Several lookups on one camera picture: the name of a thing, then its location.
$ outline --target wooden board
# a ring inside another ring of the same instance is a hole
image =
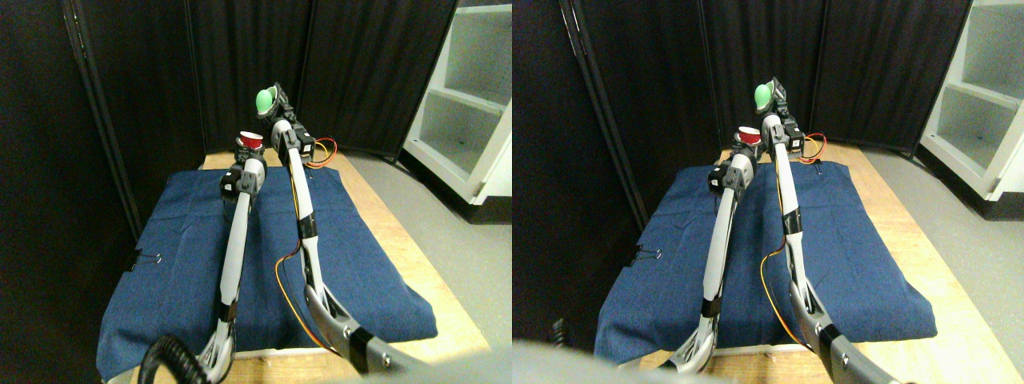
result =
[[[903,382],[1022,382],[952,271],[860,150],[854,145],[829,143],[822,160],[850,168],[850,177],[867,215],[907,282],[931,301],[939,331],[931,339],[858,343],[857,348]],[[670,354],[668,351],[651,353],[641,360],[640,368],[657,367]],[[708,366],[708,372],[743,383],[830,382],[821,360],[809,351],[716,356]]]
[[[267,150],[264,157],[267,166],[281,166],[273,150]],[[322,158],[321,153],[317,153],[316,158]],[[230,153],[214,154],[206,157],[203,169],[226,169],[233,163],[234,158]],[[351,196],[359,216],[401,273],[406,284],[433,306],[434,316],[437,318],[437,337],[392,345],[428,362],[489,350],[480,330],[437,274],[430,260],[348,159],[339,153],[328,167],[341,175],[341,182]],[[348,361],[322,349],[306,348],[298,352],[300,354],[256,358],[244,358],[245,354],[241,354],[241,358],[236,358],[224,383],[305,383],[358,375]],[[137,380],[138,369],[133,371],[131,383]],[[174,382],[163,368],[158,372],[156,381]]]

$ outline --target gray carpet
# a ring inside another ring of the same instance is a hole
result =
[[[511,345],[512,225],[470,224],[403,169],[374,156],[344,154],[430,259],[492,348]]]
[[[986,221],[921,163],[888,151],[862,151],[1024,374],[1024,222]]]

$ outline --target green ball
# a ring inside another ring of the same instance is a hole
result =
[[[256,112],[263,113],[273,105],[273,95],[270,91],[264,89],[256,94]]]
[[[771,89],[768,88],[767,84],[761,84],[758,89],[754,90],[754,102],[758,109],[762,109],[768,105],[768,101],[771,101]]]

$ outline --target black backdrop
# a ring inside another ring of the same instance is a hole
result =
[[[592,54],[643,210],[650,216],[688,165],[719,157],[697,1],[586,1]]]
[[[260,89],[279,82],[289,101],[298,101],[312,2],[186,2],[191,23],[182,26],[191,28],[194,46],[177,54],[187,59],[195,51],[207,153],[232,148],[241,130],[262,131],[255,113]],[[319,127],[309,128],[319,134]]]
[[[565,318],[592,349],[607,290],[640,236],[554,1],[512,22],[512,337],[547,340]]]
[[[970,7],[970,0],[829,2],[814,129],[915,151]]]
[[[813,128],[808,123],[824,3],[703,1],[724,145],[732,143],[736,127],[757,127],[754,88],[773,76],[785,86],[797,121]]]
[[[0,3],[0,381],[95,382],[134,241],[58,2]]]
[[[305,79],[296,92],[303,124],[342,147],[397,156],[456,3],[317,2]]]
[[[106,105],[100,114],[108,115],[144,223],[167,176],[203,163],[186,8],[159,0],[78,5]]]

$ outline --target blue cloth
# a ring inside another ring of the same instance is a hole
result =
[[[199,353],[213,333],[215,298],[234,206],[219,195],[222,170],[172,175],[137,248],[163,255],[121,276],[103,314],[96,368],[103,380],[142,360],[160,335]],[[391,264],[332,169],[307,170],[316,210],[324,281],[371,333],[389,342],[437,336],[430,304]],[[237,351],[314,347],[281,294],[273,265],[298,242],[291,183],[285,168],[268,169],[249,219],[237,317]],[[282,263],[295,309],[315,329],[303,300],[301,261]]]
[[[702,279],[718,201],[708,190],[713,166],[686,168],[640,236],[659,259],[623,268],[601,308],[595,353],[616,364],[676,350],[700,313]],[[903,278],[864,212],[846,166],[794,164],[804,228],[804,265],[836,326],[851,341],[933,337],[932,305]],[[775,170],[758,168],[733,219],[726,261],[718,347],[793,343],[761,285],[761,259],[782,243]],[[775,305],[795,332],[782,254],[765,262]]]

